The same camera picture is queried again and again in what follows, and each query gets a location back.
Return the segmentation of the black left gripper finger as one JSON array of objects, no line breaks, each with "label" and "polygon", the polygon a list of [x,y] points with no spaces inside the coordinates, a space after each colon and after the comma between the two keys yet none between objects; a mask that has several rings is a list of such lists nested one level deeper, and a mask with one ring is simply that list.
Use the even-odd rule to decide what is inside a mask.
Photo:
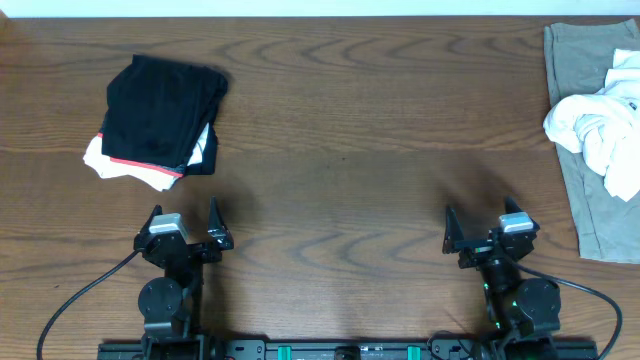
[{"label": "black left gripper finger", "polygon": [[155,205],[153,210],[151,211],[151,214],[149,215],[148,219],[146,220],[146,222],[144,223],[144,225],[142,226],[142,228],[139,231],[140,235],[145,235],[145,234],[149,234],[149,228],[151,226],[151,223],[153,221],[153,219],[162,214],[162,207],[160,205]]},{"label": "black left gripper finger", "polygon": [[215,196],[210,199],[207,232],[217,243],[231,242],[231,232],[224,223]]}]

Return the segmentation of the white printed t-shirt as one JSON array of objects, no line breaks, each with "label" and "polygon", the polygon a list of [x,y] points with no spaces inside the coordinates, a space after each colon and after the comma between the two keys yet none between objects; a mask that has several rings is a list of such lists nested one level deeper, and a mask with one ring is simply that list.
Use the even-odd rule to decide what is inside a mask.
[{"label": "white printed t-shirt", "polygon": [[552,142],[580,153],[610,196],[630,201],[639,192],[639,53],[615,50],[604,87],[559,101],[543,129]]}]

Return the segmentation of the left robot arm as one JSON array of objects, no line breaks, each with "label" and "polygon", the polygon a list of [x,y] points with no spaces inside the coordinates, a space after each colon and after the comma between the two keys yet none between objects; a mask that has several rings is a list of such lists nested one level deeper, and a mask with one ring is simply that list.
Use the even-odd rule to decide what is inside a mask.
[{"label": "left robot arm", "polygon": [[215,198],[210,201],[205,242],[187,242],[188,231],[178,213],[165,214],[157,205],[133,248],[144,260],[164,271],[140,291],[138,307],[144,317],[144,359],[223,359],[225,345],[200,325],[203,267],[222,260],[234,240]]}]

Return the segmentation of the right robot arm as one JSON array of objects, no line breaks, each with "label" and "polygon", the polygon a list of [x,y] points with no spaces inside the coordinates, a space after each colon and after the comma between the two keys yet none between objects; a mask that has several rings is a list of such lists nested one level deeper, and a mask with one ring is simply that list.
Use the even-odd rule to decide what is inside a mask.
[{"label": "right robot arm", "polygon": [[484,238],[467,239],[456,212],[445,210],[442,252],[456,253],[461,269],[480,272],[489,320],[496,332],[475,342],[471,359],[557,359],[551,333],[560,329],[560,289],[552,280],[524,279],[518,261],[534,250],[539,225],[505,199],[499,225]]}]

